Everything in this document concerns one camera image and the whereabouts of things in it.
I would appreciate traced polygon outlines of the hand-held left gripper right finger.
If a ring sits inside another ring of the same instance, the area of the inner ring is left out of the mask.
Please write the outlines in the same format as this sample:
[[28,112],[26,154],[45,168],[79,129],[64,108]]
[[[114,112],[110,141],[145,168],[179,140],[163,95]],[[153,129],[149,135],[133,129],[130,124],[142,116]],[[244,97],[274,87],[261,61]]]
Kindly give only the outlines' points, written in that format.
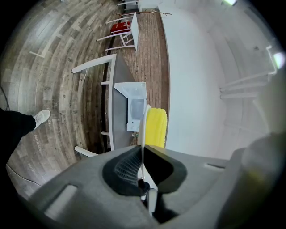
[[144,164],[158,188],[154,215],[161,229],[236,226],[228,205],[239,176],[239,150],[223,160],[146,146]]

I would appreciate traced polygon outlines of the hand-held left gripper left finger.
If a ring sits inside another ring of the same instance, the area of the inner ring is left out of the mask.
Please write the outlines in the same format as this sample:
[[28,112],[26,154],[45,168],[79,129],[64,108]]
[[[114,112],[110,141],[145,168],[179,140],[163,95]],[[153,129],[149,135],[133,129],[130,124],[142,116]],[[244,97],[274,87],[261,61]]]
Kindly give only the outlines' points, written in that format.
[[141,147],[85,158],[39,188],[29,199],[49,228],[152,229],[137,184]]

